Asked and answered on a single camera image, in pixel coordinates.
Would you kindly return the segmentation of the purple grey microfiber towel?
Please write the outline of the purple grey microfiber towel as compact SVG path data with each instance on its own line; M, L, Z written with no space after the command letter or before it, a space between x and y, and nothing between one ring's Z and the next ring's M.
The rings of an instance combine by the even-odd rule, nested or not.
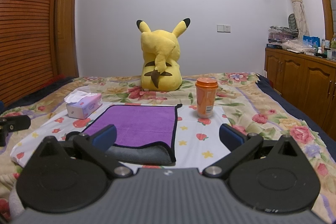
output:
M84 132L92 136L112 124L116 128L115 142L108 137L101 139L106 154L132 164L170 165L176 162L175 135L181 107L113 105Z

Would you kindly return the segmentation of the floral bed sheet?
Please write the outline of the floral bed sheet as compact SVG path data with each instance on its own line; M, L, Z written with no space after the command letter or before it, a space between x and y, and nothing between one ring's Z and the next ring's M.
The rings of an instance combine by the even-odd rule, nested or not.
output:
M256 73L214 74L219 87L215 106L223 108L234 129L243 134L258 133L266 140L277 140L284 134L291 135L316 171L321 191L313 211L328 223L335 222L335 150L327 148L318 132L307 122L288 112L256 84ZM140 78L133 77L80 77L50 94L41 92L9 107L5 117L28 115L31 127L10 133L1 148L1 216L9 220L17 210L9 206L10 192L21 172L21 166L11 160L14 146L34 130L40 128L62 111L66 111L64 97L76 88L88 86L94 93L101 93L102 101L130 105L187 105L196 110L196 76L185 77L181 87L174 92L147 92L140 86Z

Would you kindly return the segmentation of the pink tissue box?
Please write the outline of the pink tissue box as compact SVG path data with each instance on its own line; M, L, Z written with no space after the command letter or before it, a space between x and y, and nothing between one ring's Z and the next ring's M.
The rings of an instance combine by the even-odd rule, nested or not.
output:
M68 116L75 119L87 119L101 105L101 93L91 93L86 90L71 92L64 98Z

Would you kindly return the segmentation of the orange plastic cup with lid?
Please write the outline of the orange plastic cup with lid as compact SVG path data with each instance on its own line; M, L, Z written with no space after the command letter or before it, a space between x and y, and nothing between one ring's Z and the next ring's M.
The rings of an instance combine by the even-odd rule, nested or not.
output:
M218 89L218 82L208 77L198 78L197 90L197 113L200 118L210 118L213 114L215 96Z

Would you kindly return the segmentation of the wooden sideboard cabinet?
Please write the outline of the wooden sideboard cabinet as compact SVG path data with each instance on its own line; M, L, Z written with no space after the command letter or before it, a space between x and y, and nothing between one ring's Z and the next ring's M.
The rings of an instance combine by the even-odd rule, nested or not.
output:
M285 50L265 49L264 69L282 97L335 139L335 62Z

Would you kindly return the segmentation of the yellow Pikachu plush toy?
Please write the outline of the yellow Pikachu plush toy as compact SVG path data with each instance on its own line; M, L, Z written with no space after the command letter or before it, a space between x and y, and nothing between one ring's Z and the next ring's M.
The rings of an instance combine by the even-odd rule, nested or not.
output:
M181 86L182 76L178 64L181 49L178 38L187 30L190 22L186 18L172 32L168 32L152 31L143 20L137 21L144 60L141 74L141 87L144 90L170 92Z

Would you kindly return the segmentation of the stack of folded magazines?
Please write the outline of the stack of folded magazines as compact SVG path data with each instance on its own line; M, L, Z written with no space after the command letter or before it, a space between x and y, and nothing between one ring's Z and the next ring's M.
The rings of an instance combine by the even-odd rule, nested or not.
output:
M298 38L298 30L288 27L270 26L268 30L269 43L282 43L283 41Z

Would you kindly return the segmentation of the blue picture box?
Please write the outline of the blue picture box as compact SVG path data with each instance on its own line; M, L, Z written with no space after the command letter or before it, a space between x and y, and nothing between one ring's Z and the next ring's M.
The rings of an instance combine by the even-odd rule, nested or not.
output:
M303 44L307 47L312 47L317 49L321 46L320 38L317 36L306 36L304 35L303 38Z

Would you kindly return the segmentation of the green woven fan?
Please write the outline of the green woven fan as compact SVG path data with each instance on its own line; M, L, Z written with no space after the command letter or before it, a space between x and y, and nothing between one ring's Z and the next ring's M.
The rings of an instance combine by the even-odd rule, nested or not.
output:
M292 13L288 16L288 26L289 26L289 29L291 29L291 30L296 30L296 31L298 30L297 22L295 20L294 13Z

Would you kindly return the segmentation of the wooden door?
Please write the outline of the wooden door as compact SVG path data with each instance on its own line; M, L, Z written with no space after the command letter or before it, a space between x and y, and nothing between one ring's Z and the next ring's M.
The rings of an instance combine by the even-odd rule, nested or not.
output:
M55 0L55 49L58 73L78 77L75 0Z

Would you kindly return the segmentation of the wooden slatted wardrobe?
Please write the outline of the wooden slatted wardrobe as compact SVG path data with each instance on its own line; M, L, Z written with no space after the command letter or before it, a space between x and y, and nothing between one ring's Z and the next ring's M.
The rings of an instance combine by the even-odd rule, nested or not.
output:
M1 101L9 105L58 74L55 0L1 0Z

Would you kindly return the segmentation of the white wall switch plate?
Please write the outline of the white wall switch plate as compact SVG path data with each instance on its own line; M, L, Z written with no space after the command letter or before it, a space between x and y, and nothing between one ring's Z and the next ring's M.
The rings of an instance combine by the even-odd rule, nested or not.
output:
M217 32L231 33L231 26L230 25L225 25L225 24L218 24L217 25Z

